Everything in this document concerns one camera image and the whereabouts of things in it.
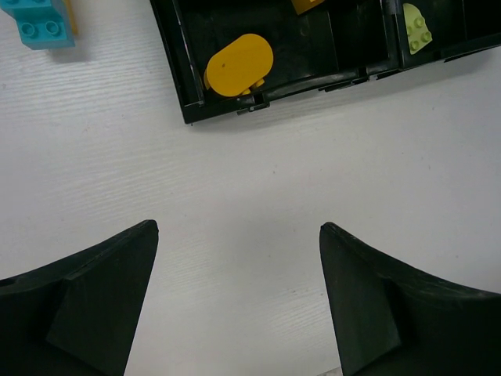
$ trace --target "blue plastic brick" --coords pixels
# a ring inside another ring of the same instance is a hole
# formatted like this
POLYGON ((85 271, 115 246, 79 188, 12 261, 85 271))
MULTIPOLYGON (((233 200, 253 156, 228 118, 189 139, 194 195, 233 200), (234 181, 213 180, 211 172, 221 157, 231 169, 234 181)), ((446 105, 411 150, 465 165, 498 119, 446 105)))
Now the blue plastic brick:
POLYGON ((30 49, 75 45, 63 0, 0 0, 0 8, 16 20, 21 41, 30 49))

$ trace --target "yellow oval lego piece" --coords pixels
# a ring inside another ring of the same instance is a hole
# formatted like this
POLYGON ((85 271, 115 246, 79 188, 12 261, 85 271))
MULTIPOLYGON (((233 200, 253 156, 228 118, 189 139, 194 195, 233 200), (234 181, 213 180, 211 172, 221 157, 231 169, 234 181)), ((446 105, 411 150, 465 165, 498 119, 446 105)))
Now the yellow oval lego piece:
POLYGON ((245 34, 212 56, 204 84, 221 96, 246 95, 265 83, 272 67, 273 51, 266 39, 245 34))

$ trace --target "green plastic piece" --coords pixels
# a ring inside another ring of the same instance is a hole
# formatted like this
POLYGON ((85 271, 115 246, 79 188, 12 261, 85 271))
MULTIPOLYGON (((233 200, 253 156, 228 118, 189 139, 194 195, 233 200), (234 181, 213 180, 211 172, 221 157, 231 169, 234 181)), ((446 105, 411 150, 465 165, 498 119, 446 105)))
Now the green plastic piece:
POLYGON ((421 11, 412 4, 404 4, 405 25, 410 54, 415 55, 433 41, 421 11))

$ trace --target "lego stud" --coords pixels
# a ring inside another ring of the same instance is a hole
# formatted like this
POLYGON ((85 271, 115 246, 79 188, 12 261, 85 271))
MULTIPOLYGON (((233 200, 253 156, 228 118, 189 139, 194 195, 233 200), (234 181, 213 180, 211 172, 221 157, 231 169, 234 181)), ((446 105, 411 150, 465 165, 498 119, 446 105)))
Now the lego stud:
POLYGON ((25 22, 20 29, 21 33, 28 38, 33 38, 37 34, 37 29, 32 23, 25 22))
POLYGON ((418 41, 410 42, 410 50, 411 51, 417 51, 419 47, 420 47, 420 43, 418 41))
POLYGON ((424 43, 428 43, 429 41, 431 41, 431 32, 427 31, 426 33, 423 33, 423 35, 421 35, 421 40, 424 43))
POLYGON ((55 23, 54 21, 47 21, 45 23, 45 29, 51 36, 56 37, 60 34, 61 29, 59 28, 59 25, 55 23))
POLYGON ((414 21, 414 26, 416 26, 418 29, 422 28, 424 26, 424 18, 417 17, 416 20, 414 21))

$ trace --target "black plastic tray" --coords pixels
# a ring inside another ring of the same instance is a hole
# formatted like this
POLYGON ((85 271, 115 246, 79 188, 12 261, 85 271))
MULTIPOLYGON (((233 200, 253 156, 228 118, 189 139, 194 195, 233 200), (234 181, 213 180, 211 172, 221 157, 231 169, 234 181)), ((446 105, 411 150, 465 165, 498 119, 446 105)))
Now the black plastic tray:
POLYGON ((326 0, 302 16, 291 0, 151 3, 187 124, 501 45, 501 23, 496 22, 501 2, 494 0, 326 0), (404 2, 420 9, 434 39, 414 56, 407 42, 404 2), (266 83, 237 98, 204 90, 209 59, 247 33, 261 35, 272 46, 275 61, 266 83))

